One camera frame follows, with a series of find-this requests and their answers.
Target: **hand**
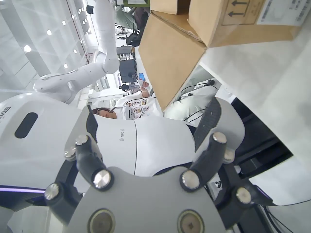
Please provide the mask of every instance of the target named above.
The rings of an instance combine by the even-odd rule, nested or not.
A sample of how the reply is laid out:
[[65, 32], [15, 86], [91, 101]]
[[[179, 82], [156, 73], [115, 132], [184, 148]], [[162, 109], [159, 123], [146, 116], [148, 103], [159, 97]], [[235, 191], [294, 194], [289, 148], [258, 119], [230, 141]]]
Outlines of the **hand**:
[[148, 86], [149, 86], [149, 83], [146, 82], [146, 81], [143, 81], [141, 87], [145, 89], [145, 88], [147, 88]]

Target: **woman's hair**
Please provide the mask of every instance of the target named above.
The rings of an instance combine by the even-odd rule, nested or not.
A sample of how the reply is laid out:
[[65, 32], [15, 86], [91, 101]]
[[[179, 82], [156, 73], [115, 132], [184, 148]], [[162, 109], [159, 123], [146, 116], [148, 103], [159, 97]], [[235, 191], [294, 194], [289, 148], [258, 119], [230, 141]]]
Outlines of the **woman's hair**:
[[126, 92], [129, 90], [129, 86], [124, 83], [124, 84], [122, 84], [121, 89], [122, 89], [122, 91]]
[[92, 109], [92, 112], [93, 112], [93, 114], [96, 114], [96, 115], [98, 115], [98, 112], [101, 111], [101, 110], [104, 110], [104, 111], [107, 111], [109, 113], [112, 113], [115, 108], [116, 107], [114, 107], [114, 108], [95, 108], [95, 109]]

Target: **robot body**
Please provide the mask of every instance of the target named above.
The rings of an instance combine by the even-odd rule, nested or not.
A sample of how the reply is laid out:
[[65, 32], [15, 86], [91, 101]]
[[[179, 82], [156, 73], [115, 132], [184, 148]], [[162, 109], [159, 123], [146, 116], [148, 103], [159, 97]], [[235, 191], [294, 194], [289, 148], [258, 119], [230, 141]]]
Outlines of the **robot body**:
[[[0, 170], [5, 172], [1, 185], [45, 189], [64, 161], [70, 136], [82, 134], [79, 126], [85, 122], [78, 119], [81, 110], [42, 93], [12, 97], [0, 104], [0, 110], [4, 111], [0, 116]], [[153, 176], [192, 160], [193, 137], [182, 121], [160, 117], [95, 118], [100, 153], [108, 166], [138, 176]], [[89, 184], [78, 176], [75, 187], [85, 192]]]

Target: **ceiling light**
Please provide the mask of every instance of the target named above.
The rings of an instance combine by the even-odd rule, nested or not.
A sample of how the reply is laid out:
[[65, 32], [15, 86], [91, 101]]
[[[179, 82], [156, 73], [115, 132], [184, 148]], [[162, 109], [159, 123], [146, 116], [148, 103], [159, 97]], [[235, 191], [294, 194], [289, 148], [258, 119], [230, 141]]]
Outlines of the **ceiling light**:
[[30, 46], [29, 46], [29, 45], [25, 45], [24, 51], [25, 51], [25, 52], [30, 52], [30, 51], [31, 51]]

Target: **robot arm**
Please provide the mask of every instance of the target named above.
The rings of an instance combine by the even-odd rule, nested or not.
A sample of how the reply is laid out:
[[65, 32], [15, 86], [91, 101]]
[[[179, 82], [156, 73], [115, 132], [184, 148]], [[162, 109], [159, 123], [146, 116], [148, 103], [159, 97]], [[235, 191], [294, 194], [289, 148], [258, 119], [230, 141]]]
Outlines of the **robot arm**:
[[95, 63], [84, 65], [66, 74], [46, 75], [34, 83], [34, 90], [70, 104], [79, 90], [119, 68], [118, 58], [99, 53]]
[[43, 76], [34, 84], [37, 92], [70, 104], [79, 90], [89, 86], [106, 74], [115, 73], [120, 65], [115, 42], [115, 13], [109, 0], [96, 0], [94, 7], [98, 51], [94, 63], [84, 65], [66, 74]]

